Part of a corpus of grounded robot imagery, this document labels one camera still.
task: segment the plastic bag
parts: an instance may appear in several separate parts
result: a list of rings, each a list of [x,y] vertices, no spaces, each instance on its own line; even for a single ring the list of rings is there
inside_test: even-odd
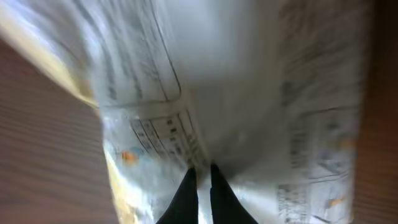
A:
[[[155,223],[210,161],[259,223],[349,223],[367,0],[0,3],[0,30],[99,108],[121,223]],[[90,83],[95,102],[87,87]]]

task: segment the printed label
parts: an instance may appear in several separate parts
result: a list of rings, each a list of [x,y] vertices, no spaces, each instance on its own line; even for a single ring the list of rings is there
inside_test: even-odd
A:
[[[131,129],[150,158],[171,159],[182,167],[206,165],[188,111],[164,118],[135,119]]]
[[[310,179],[340,176],[352,167],[358,133],[358,109],[305,113],[291,125],[291,165]]]
[[[279,185],[277,190],[279,217],[286,224],[306,223],[307,185],[284,184]]]
[[[284,106],[308,111],[358,103],[369,37],[363,27],[366,6],[364,1],[286,1],[280,10]]]
[[[109,29],[97,33],[102,49],[93,79],[95,89],[101,90],[96,93],[98,101],[118,108],[175,101],[181,87],[153,3],[134,0],[129,4],[117,15],[101,17]],[[108,12],[106,7],[111,6],[98,7]]]
[[[337,223],[350,216],[352,181],[348,175],[310,184],[311,224]]]

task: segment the wooden table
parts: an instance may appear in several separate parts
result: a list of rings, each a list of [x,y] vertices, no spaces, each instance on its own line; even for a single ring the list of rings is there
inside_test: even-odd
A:
[[[359,140],[357,224],[398,223],[398,3],[378,1]],[[0,43],[0,223],[117,223],[89,107]]]
[[[116,224],[91,108],[0,42],[0,223]]]

